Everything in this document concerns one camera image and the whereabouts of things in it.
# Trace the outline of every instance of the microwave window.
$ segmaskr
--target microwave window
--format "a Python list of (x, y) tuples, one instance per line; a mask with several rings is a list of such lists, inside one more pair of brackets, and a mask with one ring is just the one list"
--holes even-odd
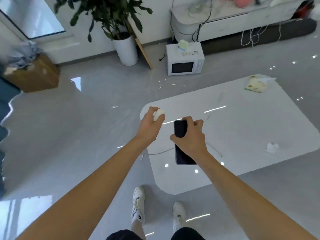
[(174, 63), (171, 67), (171, 73), (192, 72), (193, 62)]

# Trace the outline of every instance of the forearm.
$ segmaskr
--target forearm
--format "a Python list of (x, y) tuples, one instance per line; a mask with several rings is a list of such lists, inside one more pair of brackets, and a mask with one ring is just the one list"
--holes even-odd
[(209, 153), (199, 155), (194, 160), (218, 190), (250, 240), (316, 240)]
[(88, 239), (146, 143), (135, 137), (64, 195), (17, 239)]

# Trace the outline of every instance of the smartphone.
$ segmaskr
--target smartphone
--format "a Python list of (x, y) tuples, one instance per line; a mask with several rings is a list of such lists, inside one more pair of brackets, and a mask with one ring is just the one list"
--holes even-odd
[[(188, 122), (186, 120), (175, 120), (173, 127), (176, 137), (184, 137), (188, 129)], [(175, 145), (175, 150), (177, 165), (196, 165), (196, 162), (184, 153), (177, 145)]]

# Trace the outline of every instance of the hand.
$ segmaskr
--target hand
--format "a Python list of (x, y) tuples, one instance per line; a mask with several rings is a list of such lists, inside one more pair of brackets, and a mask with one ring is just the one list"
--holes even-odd
[(148, 112), (144, 115), (136, 137), (149, 146), (156, 138), (161, 128), (165, 115), (162, 114), (158, 117), (157, 121), (153, 121), (153, 113), (157, 111), (157, 107), (150, 107)]
[(193, 160), (208, 153), (205, 141), (205, 134), (202, 133), (203, 120), (193, 121), (192, 117), (184, 117), (182, 120), (188, 122), (186, 135), (182, 138), (176, 137), (174, 134), (170, 136), (170, 140), (174, 142), (185, 154)]

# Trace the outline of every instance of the white sock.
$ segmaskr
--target white sock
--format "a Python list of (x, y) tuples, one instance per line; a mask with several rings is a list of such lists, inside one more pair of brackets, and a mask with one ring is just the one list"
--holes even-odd
[(132, 222), (134, 222), (135, 220), (139, 220), (140, 222), (142, 222), (142, 214), (141, 214), (140, 210), (136, 210), (133, 213)]

